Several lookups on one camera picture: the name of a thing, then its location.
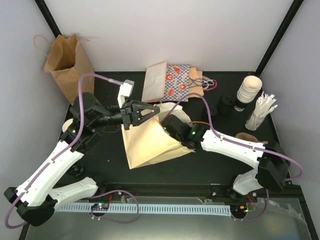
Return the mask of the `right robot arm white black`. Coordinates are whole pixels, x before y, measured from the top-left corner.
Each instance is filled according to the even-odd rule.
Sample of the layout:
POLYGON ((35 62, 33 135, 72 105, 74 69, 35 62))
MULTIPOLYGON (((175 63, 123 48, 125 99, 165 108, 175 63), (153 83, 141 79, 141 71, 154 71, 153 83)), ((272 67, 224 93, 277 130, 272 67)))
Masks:
POLYGON ((209 126, 201 123, 189 125, 173 114, 165 117, 161 125, 170 137, 189 150, 202 149, 221 154, 251 167, 248 172, 232 178, 226 195, 233 202, 259 189, 283 190, 290 163, 282 157, 281 147, 214 133, 209 126))

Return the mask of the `cream paper bag with handles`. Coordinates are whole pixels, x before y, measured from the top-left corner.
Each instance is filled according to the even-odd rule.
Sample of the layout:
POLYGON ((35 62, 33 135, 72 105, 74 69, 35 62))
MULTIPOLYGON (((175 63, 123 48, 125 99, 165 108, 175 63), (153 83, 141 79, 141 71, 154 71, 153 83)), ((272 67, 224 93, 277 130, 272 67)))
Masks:
POLYGON ((130 126, 128 130, 121 127, 130 169, 154 165, 195 152, 172 138, 161 125, 161 121, 175 107, 175 103, 165 102, 157 106, 160 113, 143 124, 130 126))

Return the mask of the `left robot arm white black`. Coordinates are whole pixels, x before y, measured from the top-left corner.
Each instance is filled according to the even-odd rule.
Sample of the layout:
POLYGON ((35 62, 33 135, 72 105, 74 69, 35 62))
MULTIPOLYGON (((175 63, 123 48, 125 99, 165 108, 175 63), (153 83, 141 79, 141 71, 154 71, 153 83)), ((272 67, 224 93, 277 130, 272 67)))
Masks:
POLYGON ((96 128, 122 125, 129 130, 155 117, 160 113, 160 108, 138 100, 125 100, 121 107, 104 107, 92 93, 84 92, 76 97, 70 112, 72 122, 49 157, 23 184, 9 187, 4 192, 18 215, 34 227, 48 221, 65 205, 91 197, 101 200, 107 195, 107 186, 91 177, 55 187, 61 177, 73 171, 73 167, 99 140, 96 128))

